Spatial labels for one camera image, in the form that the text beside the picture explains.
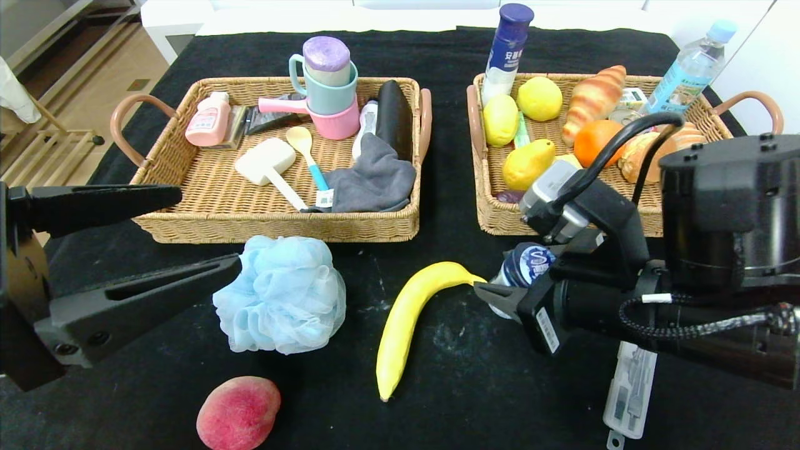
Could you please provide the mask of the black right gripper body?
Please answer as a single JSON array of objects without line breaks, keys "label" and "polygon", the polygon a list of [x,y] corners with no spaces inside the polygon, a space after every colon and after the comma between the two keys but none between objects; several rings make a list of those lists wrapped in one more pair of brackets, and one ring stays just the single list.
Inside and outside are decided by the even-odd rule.
[{"label": "black right gripper body", "polygon": [[540,353],[558,355],[577,329],[636,344],[648,351],[656,350],[654,340],[635,335],[623,326],[618,316],[624,300],[656,291],[656,259],[646,260],[631,289],[591,284],[572,276],[556,278],[557,269],[568,261],[568,251],[588,256],[598,247],[599,236],[599,231],[585,230],[568,244],[552,246],[556,262],[529,287],[518,303],[518,318],[532,346]]}]

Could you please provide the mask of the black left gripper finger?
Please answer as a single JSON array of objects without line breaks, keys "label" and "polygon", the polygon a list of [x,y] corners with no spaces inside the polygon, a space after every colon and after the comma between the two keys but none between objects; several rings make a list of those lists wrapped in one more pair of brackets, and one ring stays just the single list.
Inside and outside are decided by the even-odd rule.
[{"label": "black left gripper finger", "polygon": [[91,368],[237,276],[238,255],[228,254],[117,280],[52,300],[34,330],[57,362]]},{"label": "black left gripper finger", "polygon": [[182,190],[168,184],[112,184],[74,187],[12,187],[8,225],[22,233],[62,238],[155,213],[180,203]]}]

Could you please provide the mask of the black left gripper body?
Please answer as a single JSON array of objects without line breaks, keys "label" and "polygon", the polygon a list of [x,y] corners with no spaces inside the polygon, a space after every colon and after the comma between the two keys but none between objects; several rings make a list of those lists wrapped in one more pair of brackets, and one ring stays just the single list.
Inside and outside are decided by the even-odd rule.
[{"label": "black left gripper body", "polygon": [[29,194],[2,183],[2,373],[22,391],[65,375],[34,329],[49,318],[48,259],[29,218]]}]

